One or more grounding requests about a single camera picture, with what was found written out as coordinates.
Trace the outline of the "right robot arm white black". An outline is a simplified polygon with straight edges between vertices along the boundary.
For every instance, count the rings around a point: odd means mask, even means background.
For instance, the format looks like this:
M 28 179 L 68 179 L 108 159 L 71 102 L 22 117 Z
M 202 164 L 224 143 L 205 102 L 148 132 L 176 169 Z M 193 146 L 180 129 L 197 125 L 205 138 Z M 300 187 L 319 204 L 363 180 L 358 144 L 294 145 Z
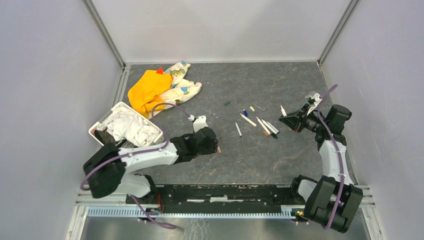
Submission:
M 282 115 L 279 121 L 300 133 L 307 129 L 315 133 L 317 150 L 322 160 L 320 180 L 299 175 L 292 181 L 289 199 L 295 204 L 305 201 L 303 218 L 339 233 L 348 231 L 363 199 L 363 190 L 354 185 L 346 161 L 344 124 L 352 112 L 338 104 L 331 106 L 327 116 L 310 111 L 305 104 L 301 109 Z

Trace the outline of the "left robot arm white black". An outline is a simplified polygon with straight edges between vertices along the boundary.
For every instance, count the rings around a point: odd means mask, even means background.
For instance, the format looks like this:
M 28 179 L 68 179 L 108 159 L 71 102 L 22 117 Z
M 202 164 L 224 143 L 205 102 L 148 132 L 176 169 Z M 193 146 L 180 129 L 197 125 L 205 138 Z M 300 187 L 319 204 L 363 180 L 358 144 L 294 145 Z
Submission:
M 149 175 L 137 175 L 136 171 L 190 162 L 198 156 L 215 154 L 217 150 L 218 140 L 210 127 L 147 147 L 118 148 L 107 143 L 83 165 L 85 179 L 80 187 L 89 191 L 94 199 L 119 193 L 151 204 L 157 198 L 153 179 Z

